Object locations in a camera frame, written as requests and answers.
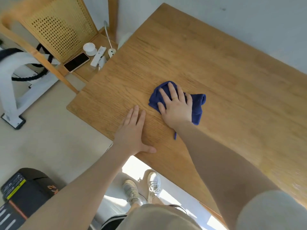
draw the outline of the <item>cleaning cloth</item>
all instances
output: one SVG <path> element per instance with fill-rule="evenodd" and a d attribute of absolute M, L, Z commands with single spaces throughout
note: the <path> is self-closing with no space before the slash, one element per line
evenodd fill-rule
<path fill-rule="evenodd" d="M 158 102 L 161 102 L 163 103 L 165 109 L 166 109 L 166 105 L 165 105 L 165 102 L 163 100 L 163 97 L 162 95 L 160 94 L 159 92 L 159 89 L 162 88 L 165 93 L 167 94 L 167 96 L 171 98 L 171 93 L 169 91 L 169 87 L 168 87 L 168 83 L 171 82 L 178 94 L 178 91 L 177 91 L 177 85 L 172 82 L 172 81 L 167 81 L 167 82 L 164 82 L 162 83 L 161 85 L 159 85 L 157 88 L 154 89 L 154 92 L 152 93 L 150 99 L 149 99 L 149 106 L 151 106 L 152 108 L 156 109 L 159 113 L 159 108 L 158 108 Z M 206 102 L 206 95 L 205 94 L 191 94 L 192 96 L 192 100 L 193 100 L 193 105 L 192 105 L 192 123 L 194 123 L 195 125 L 198 125 L 200 120 L 201 120 L 201 115 L 203 113 L 203 110 L 201 108 L 201 106 L 203 104 L 205 104 Z"/>

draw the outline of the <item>foot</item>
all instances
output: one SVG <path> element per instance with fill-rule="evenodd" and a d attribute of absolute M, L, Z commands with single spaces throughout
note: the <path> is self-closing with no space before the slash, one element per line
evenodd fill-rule
<path fill-rule="evenodd" d="M 132 206 L 134 203 L 137 203 L 140 206 L 142 205 L 138 188 L 132 180 L 125 181 L 122 187 L 125 191 L 127 202 L 130 203 L 130 206 Z"/>
<path fill-rule="evenodd" d="M 151 203 L 152 199 L 156 197 L 160 197 L 161 191 L 161 180 L 159 174 L 157 172 L 151 172 L 147 178 L 147 184 L 149 188 L 148 199 L 147 202 Z"/>

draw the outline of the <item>rattan backrest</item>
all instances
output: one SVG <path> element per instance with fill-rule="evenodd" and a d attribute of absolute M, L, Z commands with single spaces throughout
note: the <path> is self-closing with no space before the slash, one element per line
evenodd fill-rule
<path fill-rule="evenodd" d="M 10 14 L 62 63 L 98 33 L 83 0 L 23 0 Z"/>

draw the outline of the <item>white cup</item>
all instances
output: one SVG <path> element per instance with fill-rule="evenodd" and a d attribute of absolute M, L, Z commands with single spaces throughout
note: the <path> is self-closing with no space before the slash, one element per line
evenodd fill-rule
<path fill-rule="evenodd" d="M 83 45 L 83 50 L 88 56 L 94 56 L 97 53 L 97 48 L 95 47 L 95 44 L 92 42 L 87 42 Z"/>

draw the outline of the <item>person's left arm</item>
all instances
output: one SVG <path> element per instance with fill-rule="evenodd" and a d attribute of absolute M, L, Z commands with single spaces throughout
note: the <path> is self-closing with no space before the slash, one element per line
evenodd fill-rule
<path fill-rule="evenodd" d="M 20 230 L 86 230 L 102 198 L 128 158 L 156 149 L 141 141 L 145 111 L 135 106 L 121 122 L 113 146 L 83 174 L 40 207 Z"/>

